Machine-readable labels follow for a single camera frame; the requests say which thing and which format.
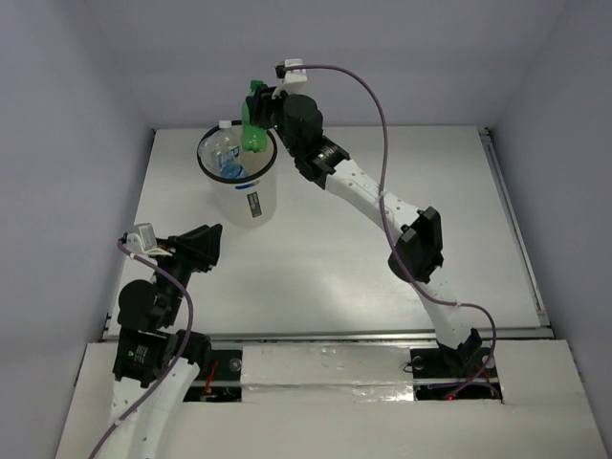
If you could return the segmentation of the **clear bottle green white label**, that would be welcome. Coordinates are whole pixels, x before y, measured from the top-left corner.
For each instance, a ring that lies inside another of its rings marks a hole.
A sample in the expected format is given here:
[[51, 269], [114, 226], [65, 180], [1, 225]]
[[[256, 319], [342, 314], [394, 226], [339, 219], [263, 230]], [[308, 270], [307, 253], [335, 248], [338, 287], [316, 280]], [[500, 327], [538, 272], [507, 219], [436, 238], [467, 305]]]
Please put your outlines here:
[[220, 120], [217, 130], [201, 141], [198, 154], [209, 171], [221, 173], [240, 165], [240, 141], [234, 135], [231, 120]]

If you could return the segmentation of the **clear bottle dark blue label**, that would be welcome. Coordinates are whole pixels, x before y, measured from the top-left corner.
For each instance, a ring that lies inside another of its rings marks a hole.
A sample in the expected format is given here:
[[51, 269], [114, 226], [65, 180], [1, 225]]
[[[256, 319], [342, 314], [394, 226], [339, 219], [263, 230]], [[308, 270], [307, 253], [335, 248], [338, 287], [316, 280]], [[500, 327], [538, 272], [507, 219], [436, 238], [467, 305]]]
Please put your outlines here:
[[230, 161], [220, 167], [219, 175], [225, 180], [241, 180], [247, 178], [249, 173], [240, 163]]

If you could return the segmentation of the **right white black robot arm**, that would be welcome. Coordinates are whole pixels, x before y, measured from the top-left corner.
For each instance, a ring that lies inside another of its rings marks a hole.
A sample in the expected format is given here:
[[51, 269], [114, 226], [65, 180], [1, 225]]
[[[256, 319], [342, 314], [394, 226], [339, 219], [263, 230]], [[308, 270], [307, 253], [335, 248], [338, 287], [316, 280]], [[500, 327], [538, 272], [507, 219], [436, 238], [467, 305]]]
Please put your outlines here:
[[307, 181], [344, 200], [385, 232], [389, 269], [420, 298], [434, 327], [438, 362], [456, 378], [469, 374], [479, 360], [482, 339], [448, 284], [440, 213], [412, 206], [368, 176], [324, 135], [312, 98], [262, 84], [247, 96], [246, 106], [251, 124], [276, 132]]

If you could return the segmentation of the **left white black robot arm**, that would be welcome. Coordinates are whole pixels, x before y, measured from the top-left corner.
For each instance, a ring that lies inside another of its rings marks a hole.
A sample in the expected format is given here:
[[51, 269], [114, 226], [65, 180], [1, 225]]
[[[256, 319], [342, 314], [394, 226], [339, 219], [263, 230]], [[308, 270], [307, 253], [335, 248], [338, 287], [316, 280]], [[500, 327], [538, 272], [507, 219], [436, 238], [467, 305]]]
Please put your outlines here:
[[99, 458], [159, 457], [187, 390], [209, 371], [210, 339], [192, 329], [187, 285], [216, 266], [222, 231], [203, 225], [159, 238], [150, 224], [139, 224], [120, 237], [119, 250], [152, 276], [120, 289], [112, 403]]

